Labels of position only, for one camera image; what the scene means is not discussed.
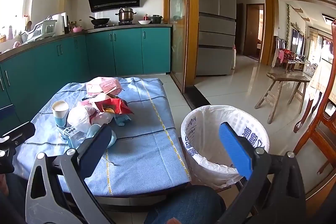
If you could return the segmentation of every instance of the bolt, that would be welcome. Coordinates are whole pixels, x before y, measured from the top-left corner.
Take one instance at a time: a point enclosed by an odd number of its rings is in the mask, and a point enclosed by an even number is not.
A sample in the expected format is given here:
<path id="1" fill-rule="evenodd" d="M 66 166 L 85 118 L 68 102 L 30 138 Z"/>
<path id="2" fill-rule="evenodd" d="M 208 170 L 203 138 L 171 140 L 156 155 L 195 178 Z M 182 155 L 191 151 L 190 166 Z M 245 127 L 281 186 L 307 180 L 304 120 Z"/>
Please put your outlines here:
<path id="1" fill-rule="evenodd" d="M 288 151 L 288 152 L 287 152 L 287 156 L 288 156 L 289 158 L 294 158 L 294 157 L 295 157 L 295 154 L 294 154 L 292 151 Z"/>
<path id="2" fill-rule="evenodd" d="M 70 148 L 70 149 L 67 150 L 67 155 L 68 156 L 72 156 L 74 153 L 76 153 L 76 150 L 73 149 L 73 148 Z"/>
<path id="3" fill-rule="evenodd" d="M 43 153 L 43 152 L 38 153 L 38 154 L 37 154 L 37 158 L 38 158 L 39 160 L 43 159 L 43 158 L 44 158 L 44 153 Z"/>
<path id="4" fill-rule="evenodd" d="M 257 152 L 258 155 L 262 155 L 263 153 L 265 153 L 265 150 L 261 147 L 257 147 L 255 151 Z"/>

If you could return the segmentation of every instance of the red snack bag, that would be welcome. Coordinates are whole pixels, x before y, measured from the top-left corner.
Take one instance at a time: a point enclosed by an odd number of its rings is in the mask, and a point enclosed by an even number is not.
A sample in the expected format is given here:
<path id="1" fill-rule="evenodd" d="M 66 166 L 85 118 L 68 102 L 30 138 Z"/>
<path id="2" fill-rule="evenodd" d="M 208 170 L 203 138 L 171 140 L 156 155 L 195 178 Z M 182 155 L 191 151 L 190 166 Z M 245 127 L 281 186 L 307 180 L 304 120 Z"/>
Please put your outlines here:
<path id="1" fill-rule="evenodd" d="M 95 102 L 100 112 L 110 112 L 115 114 L 133 114 L 133 112 L 126 106 L 122 99 L 106 99 L 104 101 Z"/>

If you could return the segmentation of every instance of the white trash can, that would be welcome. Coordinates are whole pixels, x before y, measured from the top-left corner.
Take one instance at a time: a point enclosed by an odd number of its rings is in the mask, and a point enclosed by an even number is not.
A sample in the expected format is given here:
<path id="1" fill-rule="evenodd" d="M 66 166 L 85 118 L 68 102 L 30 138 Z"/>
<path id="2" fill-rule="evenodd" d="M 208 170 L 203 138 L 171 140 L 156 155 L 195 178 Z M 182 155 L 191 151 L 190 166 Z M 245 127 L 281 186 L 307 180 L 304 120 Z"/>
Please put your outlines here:
<path id="1" fill-rule="evenodd" d="M 237 135 L 245 137 L 253 147 L 263 147 L 266 152 L 269 150 L 265 128 L 250 114 L 227 105 L 194 109 L 181 125 L 181 137 L 193 184 L 220 189 L 242 178 L 219 139 L 218 130 L 223 122 L 228 122 Z"/>

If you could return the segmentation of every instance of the dish rack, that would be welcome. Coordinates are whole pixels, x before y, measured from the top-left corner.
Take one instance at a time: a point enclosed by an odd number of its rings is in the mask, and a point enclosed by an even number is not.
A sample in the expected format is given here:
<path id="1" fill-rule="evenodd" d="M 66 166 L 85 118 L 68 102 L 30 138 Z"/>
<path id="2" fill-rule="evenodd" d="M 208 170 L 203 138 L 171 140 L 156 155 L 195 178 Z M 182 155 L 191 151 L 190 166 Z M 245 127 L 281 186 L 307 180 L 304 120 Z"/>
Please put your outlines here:
<path id="1" fill-rule="evenodd" d="M 37 23 L 34 29 L 30 32 L 24 31 L 21 34 L 23 43 L 52 37 L 55 34 L 55 24 L 57 20 L 44 20 Z"/>

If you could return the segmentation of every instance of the checkered tablecloth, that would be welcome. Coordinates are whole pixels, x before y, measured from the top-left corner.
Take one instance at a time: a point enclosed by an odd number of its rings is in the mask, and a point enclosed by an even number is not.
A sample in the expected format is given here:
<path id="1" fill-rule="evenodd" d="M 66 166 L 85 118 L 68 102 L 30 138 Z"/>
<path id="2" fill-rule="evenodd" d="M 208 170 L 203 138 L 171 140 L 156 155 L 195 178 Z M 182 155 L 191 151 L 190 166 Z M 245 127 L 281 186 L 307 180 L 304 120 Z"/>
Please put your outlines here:
<path id="1" fill-rule="evenodd" d="M 324 93 L 326 91 L 329 77 L 331 73 L 331 63 L 321 59 L 313 77 L 311 78 L 308 85 L 308 92 L 310 99 L 314 99 L 316 91 L 321 91 Z M 329 99 L 336 104 L 336 85 L 334 82 L 333 89 L 331 90 Z"/>

